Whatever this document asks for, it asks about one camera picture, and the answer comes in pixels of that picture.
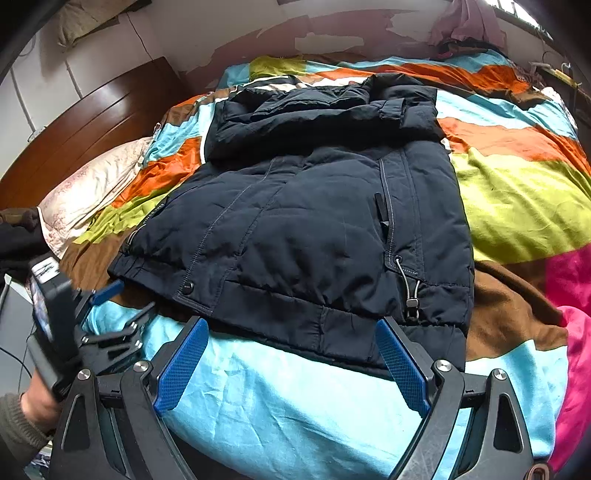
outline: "window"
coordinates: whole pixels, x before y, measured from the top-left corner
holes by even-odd
[[[540,28],[538,22],[534,20],[534,18],[524,10],[521,5],[516,4],[513,0],[485,0],[487,4],[492,5],[493,7],[497,7],[505,12],[516,16],[520,20],[523,20],[529,25],[532,25],[535,28]]]

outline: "lime green fabric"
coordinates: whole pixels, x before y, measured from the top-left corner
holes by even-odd
[[[251,81],[261,77],[281,75],[305,75],[306,61],[301,57],[291,59],[274,59],[273,57],[258,57],[250,63]]]
[[[564,162],[452,154],[475,260],[511,264],[591,242],[591,184]]]
[[[136,197],[119,208],[109,205],[92,223],[90,228],[80,235],[75,244],[82,244],[86,241],[97,244],[104,237],[112,233],[120,233],[128,228],[139,224],[159,204],[170,189],[155,190],[145,197]]]

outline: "navy down jacket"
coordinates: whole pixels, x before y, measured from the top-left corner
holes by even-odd
[[[440,141],[437,90],[403,74],[216,106],[207,163],[133,231],[110,266],[244,335],[384,374],[393,316],[464,368],[473,255]]]

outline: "snap button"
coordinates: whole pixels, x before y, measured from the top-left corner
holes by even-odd
[[[185,285],[183,285],[183,289],[181,290],[183,295],[191,295],[191,293],[193,292],[193,287],[195,285],[193,285],[192,281],[188,281],[185,282]]]

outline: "screen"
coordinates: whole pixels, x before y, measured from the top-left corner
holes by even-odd
[[[41,289],[39,288],[39,284],[37,283],[35,277],[31,277],[31,294],[33,295],[33,309],[35,310],[35,317],[45,332],[47,339],[52,341],[53,334],[51,332],[51,326],[49,325],[45,298],[43,297],[43,293],[41,293]]]

